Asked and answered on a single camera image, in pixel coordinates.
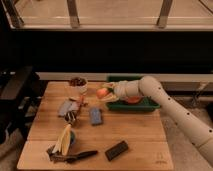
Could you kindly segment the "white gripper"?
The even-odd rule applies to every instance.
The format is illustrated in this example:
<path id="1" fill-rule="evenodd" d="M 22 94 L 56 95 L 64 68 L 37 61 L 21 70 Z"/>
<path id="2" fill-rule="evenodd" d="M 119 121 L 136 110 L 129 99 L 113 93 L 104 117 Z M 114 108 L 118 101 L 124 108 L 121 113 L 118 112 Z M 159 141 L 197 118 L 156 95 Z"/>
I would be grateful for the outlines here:
<path id="1" fill-rule="evenodd" d="M 114 89 L 115 95 L 107 95 L 101 99 L 102 102 L 115 102 L 119 99 L 128 97 L 139 96 L 139 81 L 119 81 L 117 84 L 114 82 L 104 83 L 102 88 Z"/>

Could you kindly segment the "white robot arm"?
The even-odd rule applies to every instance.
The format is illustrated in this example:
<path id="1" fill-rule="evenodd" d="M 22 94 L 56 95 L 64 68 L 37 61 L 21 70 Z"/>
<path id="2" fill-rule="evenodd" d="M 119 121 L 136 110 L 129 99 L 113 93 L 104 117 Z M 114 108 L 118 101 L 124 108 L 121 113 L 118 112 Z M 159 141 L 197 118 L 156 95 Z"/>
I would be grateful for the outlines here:
<path id="1" fill-rule="evenodd" d="M 143 76 L 138 80 L 107 82 L 103 87 L 111 89 L 111 92 L 102 98 L 103 102 L 146 96 L 158 103 L 213 167 L 213 128 L 170 97 L 155 77 Z"/>

